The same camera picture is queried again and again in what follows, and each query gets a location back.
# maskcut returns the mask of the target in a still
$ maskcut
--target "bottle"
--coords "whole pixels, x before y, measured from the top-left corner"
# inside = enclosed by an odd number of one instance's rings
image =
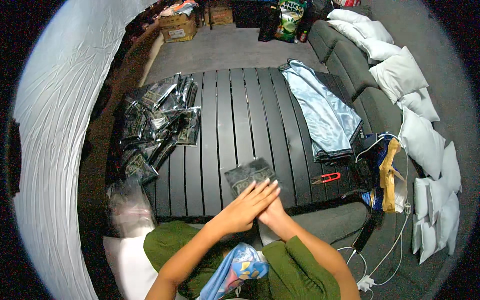
[[[300,36],[300,42],[305,43],[307,41],[307,31],[305,30]]]

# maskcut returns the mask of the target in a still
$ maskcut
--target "white curtain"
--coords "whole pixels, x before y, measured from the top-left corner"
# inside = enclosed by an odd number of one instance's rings
[[[125,26],[152,2],[68,0],[22,74],[14,110],[22,173],[14,205],[30,259],[56,299],[97,299],[78,231],[80,154]]]

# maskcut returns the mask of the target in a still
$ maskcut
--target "green packaging bag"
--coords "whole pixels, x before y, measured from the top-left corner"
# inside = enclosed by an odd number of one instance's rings
[[[307,8],[304,0],[280,0],[278,2],[282,14],[280,25],[276,29],[275,39],[293,43],[300,20]]]

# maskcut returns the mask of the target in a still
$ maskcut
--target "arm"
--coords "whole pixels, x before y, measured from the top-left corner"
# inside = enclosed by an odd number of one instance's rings
[[[193,271],[207,251],[221,238],[222,233],[210,222],[173,255],[160,269],[145,300],[175,299],[177,287]]]
[[[178,286],[190,275],[208,250],[224,235],[252,228],[253,220],[278,197],[277,182],[258,187],[253,182],[232,203],[173,255],[160,269],[145,300],[175,299]]]
[[[342,299],[360,299],[355,279],[342,255],[332,246],[298,225],[285,213],[279,198],[275,199],[265,212],[259,215],[259,219],[284,241],[298,236],[318,264],[324,267],[336,279],[340,287]]]

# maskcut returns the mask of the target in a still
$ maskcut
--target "green sweater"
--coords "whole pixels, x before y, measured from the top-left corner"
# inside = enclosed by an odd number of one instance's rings
[[[144,250],[153,268],[160,268],[199,230],[184,222],[160,225],[145,237]],[[252,300],[333,300],[340,299],[335,278],[314,259],[298,237],[287,243],[274,241],[262,248],[270,264],[268,276],[246,280],[240,298]],[[223,261],[220,244],[215,245],[179,286],[179,294],[195,299]],[[236,298],[231,291],[223,299]]]

